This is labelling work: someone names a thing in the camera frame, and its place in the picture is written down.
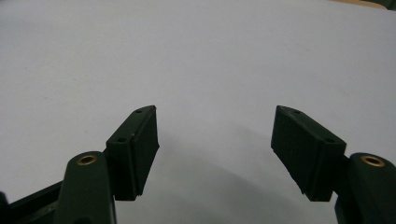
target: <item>white background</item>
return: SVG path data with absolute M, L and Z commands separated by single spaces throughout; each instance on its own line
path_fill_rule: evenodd
M 1 0 L 0 190 L 10 202 L 156 105 L 126 223 L 336 223 L 270 148 L 276 105 L 396 162 L 396 14 L 331 1 Z

